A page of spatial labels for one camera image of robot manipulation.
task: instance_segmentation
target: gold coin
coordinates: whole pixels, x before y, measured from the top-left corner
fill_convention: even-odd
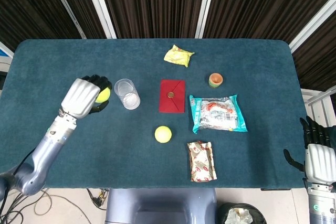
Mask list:
[[[167,95],[169,98],[173,98],[174,97],[174,93],[173,92],[169,92]]]

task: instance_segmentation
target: dark curtain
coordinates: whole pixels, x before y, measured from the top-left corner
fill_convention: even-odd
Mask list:
[[[60,0],[0,0],[0,41],[14,51],[25,39],[81,38]]]
[[[325,91],[336,85],[336,13],[294,53],[302,88]],[[336,110],[336,95],[332,96]]]
[[[194,38],[202,0],[106,0],[118,38]]]
[[[291,42],[327,0],[212,0],[204,38]]]
[[[88,39],[106,39],[92,0],[67,0]]]

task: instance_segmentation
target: snack bag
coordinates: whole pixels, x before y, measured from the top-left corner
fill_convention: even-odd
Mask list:
[[[190,56],[193,54],[194,52],[188,52],[174,45],[172,49],[166,53],[163,60],[174,64],[184,65],[187,68]]]
[[[217,179],[211,142],[188,143],[191,181],[207,182]]]
[[[193,132],[198,129],[216,129],[246,132],[237,95],[223,98],[194,98],[189,96],[194,120]]]

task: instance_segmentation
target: crumpled wrapper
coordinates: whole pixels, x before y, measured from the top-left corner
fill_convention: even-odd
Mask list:
[[[190,56],[193,54],[194,52],[188,52],[174,45],[172,49],[166,53],[163,60],[174,64],[184,65],[187,68]]]
[[[217,179],[211,142],[188,143],[191,181],[207,182]]]
[[[252,215],[247,209],[231,208],[227,215],[225,224],[251,224],[252,222]]]

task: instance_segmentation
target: tile floor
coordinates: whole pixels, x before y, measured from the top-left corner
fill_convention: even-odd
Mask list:
[[[321,113],[316,113],[316,120],[323,120]],[[95,197],[97,197],[99,190],[92,189]],[[72,203],[78,205],[78,208],[67,202],[63,198],[52,196],[52,206],[45,215],[37,215],[45,213],[50,207],[50,200],[48,197],[42,198],[36,207],[34,205],[25,208],[22,213],[24,215],[23,224],[104,224],[105,211],[96,208],[85,189],[50,189],[48,191],[51,195],[63,196]],[[308,224],[308,195],[304,188],[292,189],[287,191],[261,191],[260,189],[242,189],[242,188],[217,188],[217,202],[243,202],[249,203],[258,208],[265,216],[268,224]],[[17,192],[12,193],[8,202],[12,202]],[[23,206],[34,202],[41,196],[41,193],[27,198]],[[21,218],[18,216],[11,224],[20,224]]]

